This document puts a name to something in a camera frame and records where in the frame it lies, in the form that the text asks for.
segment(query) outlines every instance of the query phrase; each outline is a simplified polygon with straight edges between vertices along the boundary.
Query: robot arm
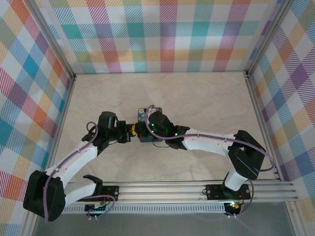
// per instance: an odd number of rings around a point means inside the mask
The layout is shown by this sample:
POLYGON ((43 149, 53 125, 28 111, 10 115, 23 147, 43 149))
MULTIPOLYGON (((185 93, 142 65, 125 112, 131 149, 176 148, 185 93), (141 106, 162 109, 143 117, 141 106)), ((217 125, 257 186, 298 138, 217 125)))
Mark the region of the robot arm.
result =
MULTIPOLYGON (((246 141, 263 149, 246 131, 240 130, 236 135, 200 132, 186 126, 174 126, 167 116, 155 111, 150 112, 149 122, 151 132, 156 135, 179 136, 165 140, 174 149, 198 149, 228 156, 233 163, 234 170, 226 175, 221 187, 222 192, 228 198, 233 199, 233 196, 239 194, 237 191, 248 179, 258 177, 264 155, 236 142, 236 140, 246 141), (205 136, 220 136, 221 139, 209 139, 205 136)), ((126 124, 125 121, 118 121, 112 112, 103 112, 99 116, 97 127, 97 136, 94 137, 95 127, 93 127, 74 150, 74 152, 78 152, 61 167, 57 168, 69 156, 43 172, 35 171, 31 174, 23 203, 25 209, 44 217, 43 188, 49 176, 52 176, 47 188, 49 221, 58 218, 64 207, 79 199, 104 194, 103 181, 94 176, 84 176, 80 182, 69 183, 69 181, 84 165, 106 149, 110 142, 127 143, 135 135, 154 138, 145 122, 126 124)))

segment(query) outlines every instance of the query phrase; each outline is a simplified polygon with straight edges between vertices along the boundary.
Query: colorful plaid wall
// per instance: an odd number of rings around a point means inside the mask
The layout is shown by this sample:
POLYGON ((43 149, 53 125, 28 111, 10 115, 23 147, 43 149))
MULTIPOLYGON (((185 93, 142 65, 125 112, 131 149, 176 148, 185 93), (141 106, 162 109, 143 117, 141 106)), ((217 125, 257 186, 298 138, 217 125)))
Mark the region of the colorful plaid wall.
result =
POLYGON ((295 0, 253 83, 284 178, 315 232, 315 0, 295 0))
POLYGON ((79 73, 115 73, 243 71, 277 0, 36 1, 79 73))
POLYGON ((0 1, 0 236, 17 235, 30 174, 42 170, 70 79, 22 0, 0 1))
POLYGON ((260 45, 262 44, 262 42, 265 40, 265 36, 266 36, 266 33, 268 32, 268 30, 270 29, 270 27, 272 26, 271 23, 273 22, 275 16, 277 15, 278 13, 278 10, 281 6, 281 4, 283 3, 284 0, 277 0, 277 3, 276 5, 274 6, 265 26, 264 26, 264 29, 262 30, 260 36, 259 36, 259 39, 258 41, 256 42, 255 44, 255 47, 251 53, 251 56, 250 56, 250 59, 248 60, 247 64, 246 64, 246 67, 245 67, 245 70, 248 70, 250 65, 252 64, 252 60, 254 59, 254 57, 256 56, 257 54, 257 51, 260 47, 260 45))

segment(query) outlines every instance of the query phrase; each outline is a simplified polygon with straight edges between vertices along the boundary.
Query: purple cable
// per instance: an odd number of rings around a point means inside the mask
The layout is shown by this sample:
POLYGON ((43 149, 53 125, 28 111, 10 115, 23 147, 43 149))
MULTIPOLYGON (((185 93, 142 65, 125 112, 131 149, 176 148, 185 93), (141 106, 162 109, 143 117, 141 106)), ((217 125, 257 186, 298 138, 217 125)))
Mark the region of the purple cable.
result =
POLYGON ((252 204, 252 201, 254 200, 254 184, 252 183, 250 179, 248 180, 248 182, 251 183, 251 186, 252 186, 252 197, 250 199, 250 202, 248 203, 248 206, 245 208, 245 210, 243 210, 237 216, 243 215, 247 211, 247 209, 250 208, 250 205, 252 204))
POLYGON ((110 199, 112 199, 113 200, 113 204, 110 206, 110 208, 108 208, 108 210, 106 211, 106 212, 104 212, 104 213, 102 213, 101 215, 99 215, 98 217, 102 217, 103 215, 105 215, 107 212, 109 212, 112 208, 113 208, 113 206, 114 206, 114 204, 115 204, 115 202, 116 202, 116 200, 115 200, 115 198, 113 197, 113 196, 110 196, 110 195, 97 195, 97 196, 88 196, 88 197, 84 197, 83 199, 90 199, 90 198, 110 198, 110 199))
POLYGON ((57 172, 56 169, 59 169, 61 166, 64 165, 64 163, 66 163, 69 159, 71 159, 75 154, 81 152, 82 150, 84 150, 88 145, 90 145, 94 139, 97 137, 98 135, 98 127, 97 124, 93 121, 90 121, 87 123, 87 130, 89 131, 89 124, 93 124, 95 126, 95 134, 94 137, 87 143, 85 144, 83 147, 81 147, 79 150, 74 151, 73 153, 71 153, 69 156, 67 156, 53 171, 52 173, 49 175, 45 186, 44 186, 44 193, 43 193, 43 204, 44 204, 44 216, 45 216, 45 223, 48 223, 48 208, 47 208, 47 189, 48 189, 48 184, 50 182, 50 180, 52 179, 52 177, 54 176, 54 174, 57 172))
POLYGON ((159 139, 162 139, 162 140, 171 140, 171 139, 177 139, 177 138, 185 138, 185 137, 206 137, 206 138, 210 138, 210 139, 218 139, 218 140, 224 140, 224 141, 229 141, 229 142, 236 142, 236 143, 239 143, 239 144, 243 144, 243 145, 246 145, 246 146, 249 146, 250 148, 253 148, 255 149, 256 151, 259 151, 260 153, 264 154, 266 157, 268 157, 268 159, 270 160, 270 163, 271 163, 271 167, 268 168, 268 169, 265 169, 265 170, 260 170, 262 172, 265 172, 265 171, 270 171, 272 170, 274 167, 275 167, 275 163, 274 163, 274 160, 273 158, 268 154, 266 153, 264 150, 256 147, 255 145, 252 145, 250 143, 247 143, 247 142, 244 142, 242 140, 237 140, 237 139, 230 139, 230 138, 224 138, 224 137, 220 137, 220 136, 214 136, 214 135, 210 135, 210 134, 182 134, 182 135, 177 135, 177 136, 173 136, 173 137, 162 137, 160 135, 157 135, 155 133, 152 132, 151 128, 149 127, 149 117, 148 117, 148 112, 150 109, 154 108, 154 105, 151 105, 147 108, 146 110, 146 115, 145 115, 145 124, 146 124, 146 127, 147 129, 150 131, 150 133, 159 138, 159 139))

